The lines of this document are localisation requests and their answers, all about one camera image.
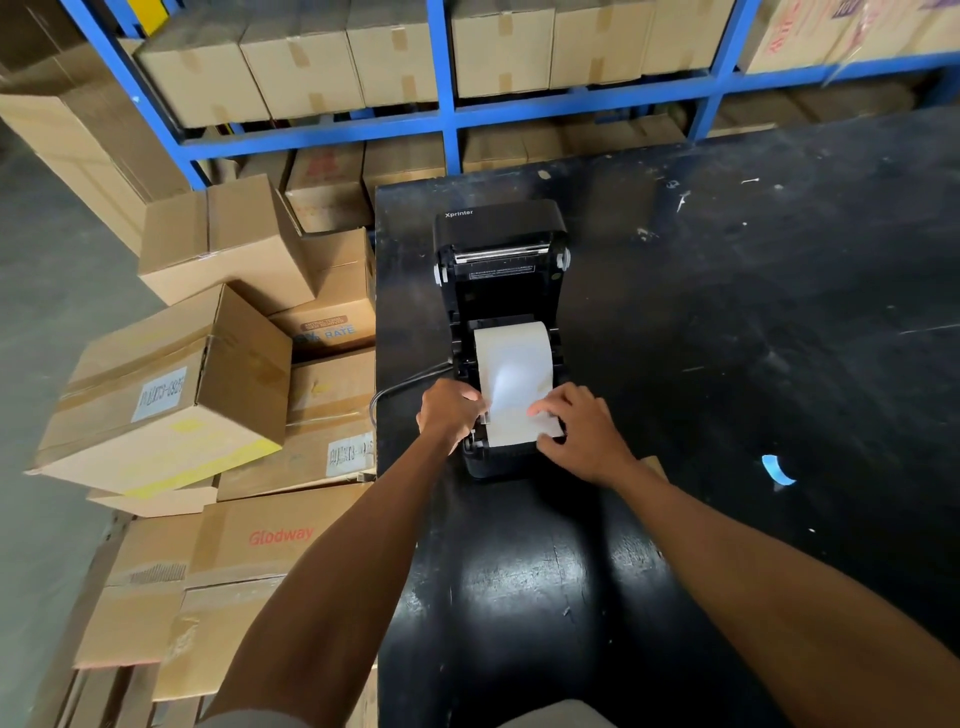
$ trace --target scratch mark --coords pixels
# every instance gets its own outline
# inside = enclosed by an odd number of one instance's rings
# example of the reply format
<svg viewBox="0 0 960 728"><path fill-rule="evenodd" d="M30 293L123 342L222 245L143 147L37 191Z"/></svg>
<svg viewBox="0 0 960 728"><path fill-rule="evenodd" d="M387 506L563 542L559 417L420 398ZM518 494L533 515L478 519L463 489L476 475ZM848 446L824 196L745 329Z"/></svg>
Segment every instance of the scratch mark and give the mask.
<svg viewBox="0 0 960 728"><path fill-rule="evenodd" d="M960 327L960 324L946 324L941 327L930 327L930 328L911 328L908 331L901 331L899 336L903 336L905 333L924 333L925 331L939 331L942 328L957 328Z"/></svg>

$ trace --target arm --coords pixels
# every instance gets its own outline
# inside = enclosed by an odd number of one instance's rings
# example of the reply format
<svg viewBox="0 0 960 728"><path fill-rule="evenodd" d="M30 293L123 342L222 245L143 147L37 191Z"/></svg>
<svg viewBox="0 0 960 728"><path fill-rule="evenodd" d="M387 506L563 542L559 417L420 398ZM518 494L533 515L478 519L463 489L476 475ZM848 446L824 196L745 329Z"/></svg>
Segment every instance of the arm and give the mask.
<svg viewBox="0 0 960 728"><path fill-rule="evenodd" d="M248 708L344 725L394 615L430 490L486 408L461 382L427 390L420 437L304 552L253 621L206 716Z"/></svg>
<svg viewBox="0 0 960 728"><path fill-rule="evenodd" d="M530 414L566 424L543 454L616 491L677 578L797 726L947 726L960 660L879 596L795 548L714 511L637 462L610 410L565 384Z"/></svg>

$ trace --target black table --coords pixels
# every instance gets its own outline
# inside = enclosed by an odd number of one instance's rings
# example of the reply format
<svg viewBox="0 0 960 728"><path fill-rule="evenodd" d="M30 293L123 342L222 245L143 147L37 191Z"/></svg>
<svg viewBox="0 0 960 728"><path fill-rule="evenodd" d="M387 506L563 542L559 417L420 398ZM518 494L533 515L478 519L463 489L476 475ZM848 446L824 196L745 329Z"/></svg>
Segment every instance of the black table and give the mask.
<svg viewBox="0 0 960 728"><path fill-rule="evenodd" d="M449 355L434 216L540 197L572 239L569 370L635 454L960 651L960 109L381 189L378 387ZM422 390L380 403L381 472ZM784 722L617 497L547 469L471 482L453 458L379 680L384 728L566 697L621 728Z"/></svg>

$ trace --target shelving unit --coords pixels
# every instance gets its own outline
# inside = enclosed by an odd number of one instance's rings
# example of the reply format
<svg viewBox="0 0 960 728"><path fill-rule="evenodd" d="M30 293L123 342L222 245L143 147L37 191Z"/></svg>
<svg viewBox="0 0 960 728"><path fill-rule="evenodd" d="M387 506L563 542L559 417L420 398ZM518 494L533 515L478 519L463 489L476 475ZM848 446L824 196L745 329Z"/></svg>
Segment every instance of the shelving unit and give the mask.
<svg viewBox="0 0 960 728"><path fill-rule="evenodd" d="M960 52L926 56L908 56L883 61L850 63L836 66L812 66L775 73L744 74L736 70L751 22L760 0L736 0L727 29L720 42L713 66L689 78L658 81L646 77L629 85L607 88L571 88L567 91L544 91L533 98L490 101L464 105L454 96L450 45L444 0L425 0L434 68L439 94L438 109L392 116L374 116L371 109L350 115L349 120L307 127L274 129L264 132L235 133L218 139L187 138L177 128L162 102L156 98L139 69L120 48L113 32L87 5L86 0L61 0L91 45L104 59L120 85L127 91L147 123L156 133L174 162L190 184L202 189L208 182L196 162L200 159L236 157L286 149L366 141L390 136L420 133L442 133L448 174L459 174L460 144L458 132L469 127L527 121L550 116L642 108L673 101L696 101L697 113L690 127L689 138L697 141L707 136L720 102L726 94L783 88L792 85L821 84L830 81L879 76L908 71L944 69L942 81L924 99L924 105L947 103L960 93ZM136 32L135 17L126 0L109 0L108 5L124 33ZM164 0L168 11L177 8L175 0Z"/></svg>

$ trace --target concrete floor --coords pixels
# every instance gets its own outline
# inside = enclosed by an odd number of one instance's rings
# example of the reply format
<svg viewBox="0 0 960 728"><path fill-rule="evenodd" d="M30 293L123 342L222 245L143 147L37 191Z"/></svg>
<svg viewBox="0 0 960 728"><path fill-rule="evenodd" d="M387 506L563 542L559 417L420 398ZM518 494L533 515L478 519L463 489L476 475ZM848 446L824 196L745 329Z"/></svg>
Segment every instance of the concrete floor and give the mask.
<svg viewBox="0 0 960 728"><path fill-rule="evenodd" d="M84 344L160 310L136 258L0 124L0 716L22 728L109 511L22 472Z"/></svg>

